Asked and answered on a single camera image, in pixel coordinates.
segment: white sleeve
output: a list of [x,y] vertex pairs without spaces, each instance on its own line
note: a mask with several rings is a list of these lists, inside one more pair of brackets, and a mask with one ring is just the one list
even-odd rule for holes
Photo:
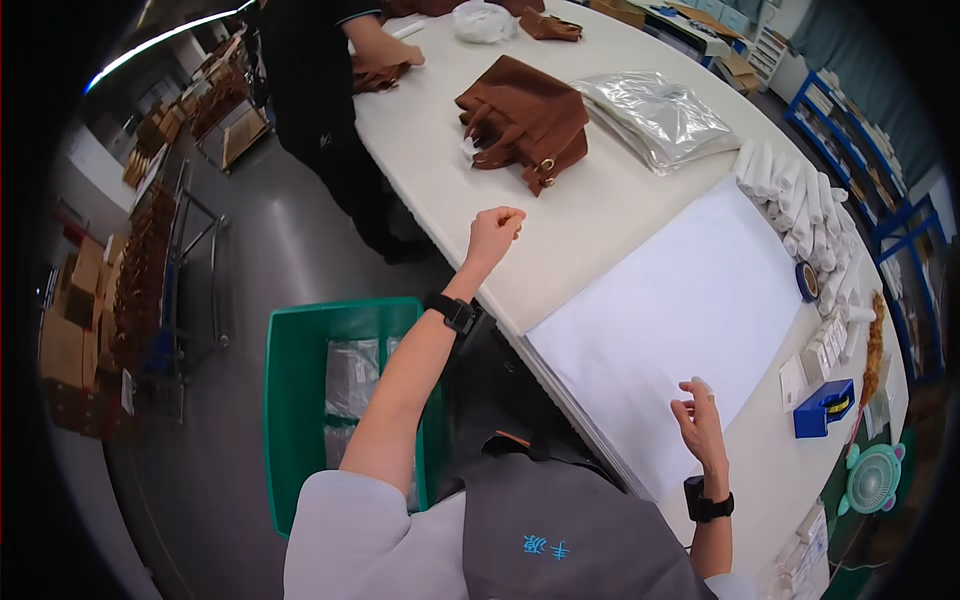
[[750,579],[736,573],[708,577],[704,582],[717,600],[756,600],[756,586]]
[[337,597],[410,529],[406,499],[388,483],[340,470],[303,482],[283,567],[284,596]]

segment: white plastic bag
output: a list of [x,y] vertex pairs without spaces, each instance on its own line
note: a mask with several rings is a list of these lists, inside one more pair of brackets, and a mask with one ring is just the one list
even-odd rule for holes
[[453,34],[476,44],[493,44],[516,34],[510,11],[484,0],[469,0],[453,9]]

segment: green fan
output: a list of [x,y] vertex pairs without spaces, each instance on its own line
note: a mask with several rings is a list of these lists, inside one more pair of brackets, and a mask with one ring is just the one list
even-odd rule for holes
[[876,511],[887,512],[897,502],[897,485],[900,484],[900,461],[906,446],[876,444],[862,454],[854,444],[847,457],[847,493],[840,498],[837,516],[854,509],[862,515]]

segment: white paper sheet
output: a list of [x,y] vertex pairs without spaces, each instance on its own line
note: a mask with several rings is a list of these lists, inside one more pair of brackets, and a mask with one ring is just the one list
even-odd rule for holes
[[655,501],[695,459],[669,402],[699,375],[723,427],[780,348],[801,305],[794,261],[733,175],[527,332]]

